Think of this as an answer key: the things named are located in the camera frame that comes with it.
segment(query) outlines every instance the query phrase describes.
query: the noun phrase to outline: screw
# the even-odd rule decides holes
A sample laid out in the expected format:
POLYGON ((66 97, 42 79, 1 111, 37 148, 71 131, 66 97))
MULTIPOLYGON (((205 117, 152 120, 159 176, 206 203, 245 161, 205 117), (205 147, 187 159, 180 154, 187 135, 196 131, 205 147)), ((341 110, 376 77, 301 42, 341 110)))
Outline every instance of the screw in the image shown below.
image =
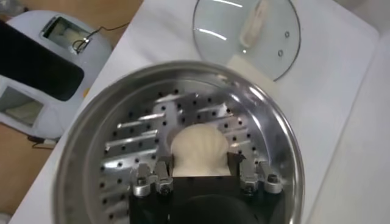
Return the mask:
POLYGON ((270 174, 267 177, 267 181, 270 182, 270 183, 276 184, 276 183, 279 182, 278 176, 276 176, 275 174, 270 174))
POLYGON ((244 193, 248 196, 251 196, 254 194, 254 189, 252 186, 246 186, 244 189, 244 193))
POLYGON ((162 186, 161 187, 161 189, 160 189, 160 194, 162 194, 162 195, 168 195, 169 193, 170 193, 170 189, 169 189, 169 187, 167 187, 167 186, 162 186))

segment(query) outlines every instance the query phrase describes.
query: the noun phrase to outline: metal bracket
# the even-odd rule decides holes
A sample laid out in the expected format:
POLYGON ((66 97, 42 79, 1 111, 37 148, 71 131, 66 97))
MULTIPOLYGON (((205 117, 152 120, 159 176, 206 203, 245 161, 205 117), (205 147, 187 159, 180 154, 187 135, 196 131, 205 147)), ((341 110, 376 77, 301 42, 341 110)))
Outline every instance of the metal bracket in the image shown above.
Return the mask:
POLYGON ((266 161, 259 162, 256 167, 259 174, 260 181, 264 182, 264 190, 270 194, 281 193, 283 186, 279 180, 279 177, 273 173, 270 165, 266 161))
POLYGON ((147 164, 141 163, 136 168, 135 179, 133 180, 133 195, 136 197, 145 197, 151 193, 151 182, 149 175, 151 171, 147 164))
POLYGON ((173 191, 173 178, 168 175, 168 168, 164 161, 159 161, 154 167, 157 174, 156 191, 162 195, 168 195, 173 191))
POLYGON ((239 178, 240 187, 247 195, 258 190, 258 177, 247 159, 243 159, 239 164, 239 178))

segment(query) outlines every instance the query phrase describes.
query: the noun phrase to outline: white surface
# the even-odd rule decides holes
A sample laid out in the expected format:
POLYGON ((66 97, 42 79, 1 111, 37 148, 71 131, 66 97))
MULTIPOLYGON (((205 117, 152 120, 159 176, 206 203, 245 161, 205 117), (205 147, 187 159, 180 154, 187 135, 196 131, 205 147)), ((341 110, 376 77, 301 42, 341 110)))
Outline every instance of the white surface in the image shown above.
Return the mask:
POLYGON ((374 26, 381 35, 390 29, 389 0, 337 0, 345 8, 374 26))
POLYGON ((381 39, 309 223, 390 220, 390 33, 381 39))
MULTIPOLYGON (((119 76, 166 60, 199 59, 192 39, 196 1, 143 3, 95 81, 93 96, 119 76)), ((301 147, 306 175, 303 220, 314 203, 352 102, 377 44, 376 31, 337 3, 299 0, 301 51, 276 85, 276 101, 288 117, 301 147)), ((54 172, 62 138, 26 195, 11 223, 52 223, 54 172)))

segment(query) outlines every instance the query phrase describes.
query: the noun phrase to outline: perforated steel plate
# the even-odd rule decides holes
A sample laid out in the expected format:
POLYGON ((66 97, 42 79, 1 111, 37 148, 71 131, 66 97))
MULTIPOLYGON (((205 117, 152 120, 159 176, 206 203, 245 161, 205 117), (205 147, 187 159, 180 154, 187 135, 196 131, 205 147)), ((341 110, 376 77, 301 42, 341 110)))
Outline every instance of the perforated steel plate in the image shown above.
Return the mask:
MULTIPOLYGON (((173 137, 198 123, 217 127, 230 152, 253 167, 270 161, 285 183, 298 186, 299 151, 264 92, 220 67, 171 63, 123 78, 80 115, 58 173, 56 221, 129 223, 131 170, 140 163, 153 169, 159 156, 170 155, 173 137)), ((293 190, 300 201, 302 190, 293 190)))

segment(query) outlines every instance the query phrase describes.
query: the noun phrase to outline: black cable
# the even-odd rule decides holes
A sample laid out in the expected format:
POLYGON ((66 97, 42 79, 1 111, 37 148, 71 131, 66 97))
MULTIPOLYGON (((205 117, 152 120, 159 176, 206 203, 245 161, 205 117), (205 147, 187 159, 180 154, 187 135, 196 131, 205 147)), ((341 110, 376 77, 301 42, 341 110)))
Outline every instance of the black cable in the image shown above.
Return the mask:
POLYGON ((80 49, 81 46, 83 46, 83 44, 89 42, 90 38, 91 38, 94 34, 100 32, 100 30, 104 29, 104 30, 106 30, 106 31, 113 31, 113 30, 116 30, 116 29, 120 29, 120 28, 122 28, 122 27, 124 27, 124 26, 127 26, 127 25, 129 25, 129 24, 130 24, 130 23, 127 22, 127 23, 125 23, 125 24, 122 24, 122 25, 117 26, 117 27, 114 27, 114 28, 106 28, 106 27, 104 27, 104 26, 101 26, 101 27, 99 27, 97 30, 94 30, 94 31, 92 31, 90 34, 88 34, 83 40, 76 40, 75 42, 73 42, 72 48, 73 48, 77 53, 79 53, 79 52, 81 51, 81 49, 80 49), (75 47, 75 44, 78 43, 78 42, 81 42, 81 43, 78 45, 78 47, 75 47))

